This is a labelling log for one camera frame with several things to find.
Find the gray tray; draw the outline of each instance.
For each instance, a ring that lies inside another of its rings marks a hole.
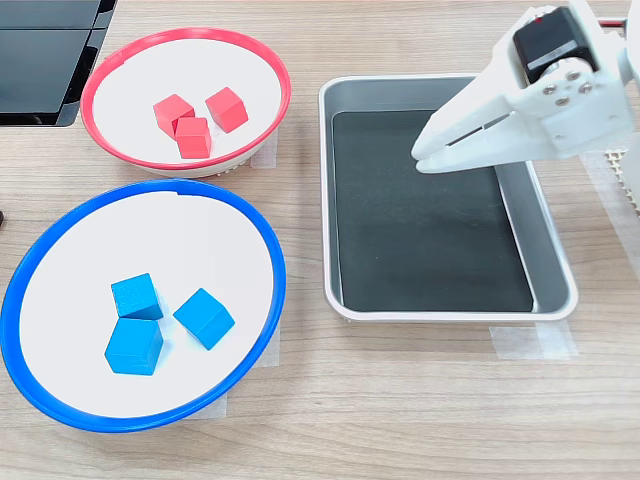
[[[568,316],[577,289],[533,167],[444,175],[410,149],[473,77],[346,77],[320,91],[324,289],[351,321]]]

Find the wood grain surface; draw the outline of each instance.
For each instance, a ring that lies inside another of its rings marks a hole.
[[[206,25],[255,36],[290,70],[277,169],[208,180],[252,202],[282,242],[280,366],[252,370],[225,419],[128,435],[58,424],[0,368],[0,478],[640,478],[640,285],[579,160],[537,166],[581,294],[574,359],[499,360],[487,325],[352,326],[323,297],[320,86],[346,74],[480,71],[531,4],[542,3],[121,0],[100,59],[143,35]],[[593,6],[619,16],[628,2]],[[0,294],[60,216],[152,177],[102,151],[80,119],[1,129]]]

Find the blue cube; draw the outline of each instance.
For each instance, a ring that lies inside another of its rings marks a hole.
[[[158,320],[162,310],[148,273],[111,285],[120,318]]]
[[[207,350],[211,350],[235,323],[224,305],[202,288],[194,293],[173,316]]]
[[[152,375],[162,344],[158,322],[120,318],[104,356],[113,373]]]

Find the red wire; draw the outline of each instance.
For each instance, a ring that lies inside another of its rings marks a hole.
[[[602,28],[622,28],[624,22],[621,20],[598,20],[598,23]]]

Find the red cube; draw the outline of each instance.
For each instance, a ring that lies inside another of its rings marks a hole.
[[[196,116],[193,107],[175,94],[156,103],[153,106],[153,111],[156,114],[158,126],[174,140],[176,139],[178,120]]]
[[[234,131],[240,125],[249,120],[244,103],[229,87],[223,88],[218,93],[205,100],[213,121],[216,122],[225,133]]]
[[[211,134],[207,119],[195,117],[178,119],[176,141],[182,158],[209,158]]]

